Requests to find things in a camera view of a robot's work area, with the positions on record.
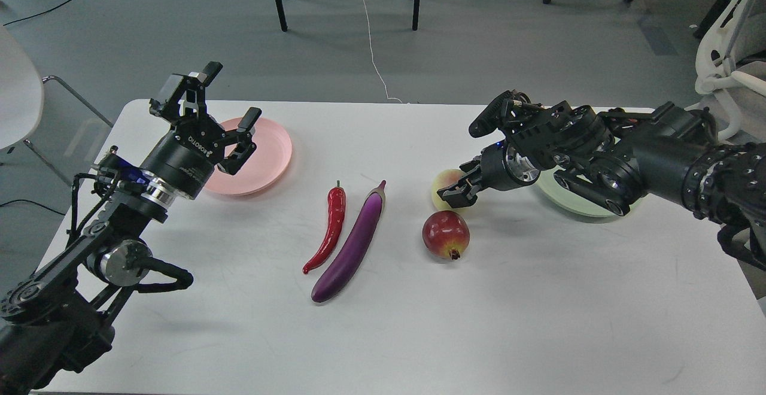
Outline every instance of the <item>pink plate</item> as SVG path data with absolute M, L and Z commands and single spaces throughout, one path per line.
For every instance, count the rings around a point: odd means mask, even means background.
M 241 117 L 221 123 L 226 130 L 236 128 Z M 287 169 L 293 142 L 279 123 L 260 117 L 255 122 L 253 142 L 256 150 L 235 176 L 215 169 L 205 188 L 213 193 L 243 196 L 269 187 Z

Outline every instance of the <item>green plate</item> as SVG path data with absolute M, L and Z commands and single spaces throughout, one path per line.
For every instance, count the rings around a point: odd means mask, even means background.
M 595 203 L 559 186 L 553 178 L 553 172 L 555 171 L 556 169 L 548 169 L 548 171 L 540 172 L 540 178 L 534 183 L 553 203 L 569 212 L 586 217 L 604 218 L 615 216 L 615 213 L 597 206 Z M 641 199 L 632 204 L 630 209 L 634 209 L 640 201 Z

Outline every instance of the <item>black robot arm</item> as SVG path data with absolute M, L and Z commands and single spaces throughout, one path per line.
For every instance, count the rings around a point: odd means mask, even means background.
M 79 226 L 73 204 L 66 250 L 0 300 L 0 317 L 6 321 L 0 330 L 0 395 L 45 387 L 58 371 L 80 372 L 111 350 L 112 323 L 134 292 L 192 284 L 187 270 L 153 257 L 140 236 L 151 220 L 167 219 L 177 196 L 194 199 L 216 166 L 235 174 L 256 149 L 251 130 L 260 109 L 250 108 L 233 130 L 224 130 L 207 113 L 205 87 L 219 70 L 221 64 L 211 62 L 203 73 L 174 74 L 162 87 L 162 102 L 151 100 L 150 113 L 171 126 L 140 166 L 123 160 L 112 147 L 93 165 L 95 174 L 76 176 L 74 190 L 81 178 L 94 179 L 101 201 Z M 229 145 L 235 149 L 226 155 Z M 77 291 L 80 265 L 105 283 L 93 299 Z M 173 281 L 140 283 L 151 271 Z
M 719 223 L 723 250 L 766 270 L 766 144 L 720 144 L 707 111 L 666 103 L 650 114 L 619 108 L 596 114 L 566 102 L 542 108 L 514 90 L 469 127 L 474 138 L 495 130 L 505 138 L 460 165 L 465 174 L 438 191 L 449 206 L 473 205 L 487 188 L 532 185 L 541 171 L 559 168 L 559 185 L 616 215 L 652 193 Z M 747 229 L 745 246 L 735 236 Z

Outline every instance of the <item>red chili pepper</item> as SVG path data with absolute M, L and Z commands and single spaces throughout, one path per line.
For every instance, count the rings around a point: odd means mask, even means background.
M 327 232 L 325 239 L 314 257 L 303 265 L 304 274 L 308 274 L 312 269 L 319 267 L 329 258 L 338 243 L 338 237 L 340 237 L 340 231 L 343 227 L 343 218 L 345 218 L 345 191 L 340 187 L 340 181 L 338 181 L 337 187 L 331 188 L 327 194 Z

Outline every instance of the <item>purple eggplant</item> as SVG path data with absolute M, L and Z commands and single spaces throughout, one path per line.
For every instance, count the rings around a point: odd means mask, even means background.
M 348 280 L 351 280 L 359 268 L 361 260 L 364 259 L 364 254 L 367 253 L 367 248 L 372 242 L 372 235 L 375 234 L 381 212 L 383 212 L 384 187 L 385 181 L 367 195 L 343 247 L 338 251 L 333 263 L 327 267 L 311 291 L 311 299 L 314 302 L 325 302 L 325 300 L 335 296 L 348 283 Z

